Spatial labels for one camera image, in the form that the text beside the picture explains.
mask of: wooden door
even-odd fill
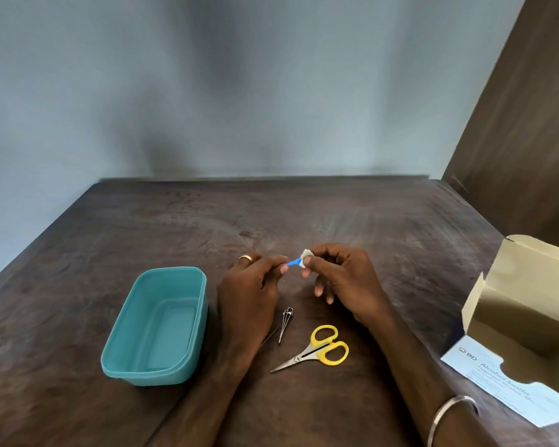
[[[559,0],[526,0],[443,179],[503,234],[559,246]]]

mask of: person's right arm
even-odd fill
[[[410,330],[383,292],[366,252],[340,244],[323,244],[306,257],[302,276],[318,273],[315,295],[331,304],[338,296],[354,317],[377,340],[423,441],[429,436],[435,413],[454,391],[442,376],[427,349]],[[467,403],[445,413],[436,430],[433,446],[496,446]]]

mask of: gray wall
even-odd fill
[[[0,0],[0,270],[103,177],[439,178],[523,0]]]

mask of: gold ring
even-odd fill
[[[253,257],[251,257],[250,255],[246,255],[246,254],[245,254],[245,255],[241,255],[241,256],[239,257],[239,260],[240,260],[240,259],[247,259],[250,263],[253,263]]]

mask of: bracelet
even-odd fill
[[[429,431],[429,438],[427,439],[427,447],[433,447],[434,431],[437,429],[437,425],[439,425],[439,422],[443,417],[443,415],[447,412],[449,408],[451,408],[451,406],[460,402],[472,403],[472,405],[474,406],[474,410],[476,411],[476,415],[480,416],[476,401],[472,397],[468,397],[467,395],[458,395],[457,397],[450,398],[443,404],[443,406],[439,408],[439,411],[437,411],[437,413],[434,415],[433,424],[431,425]]]

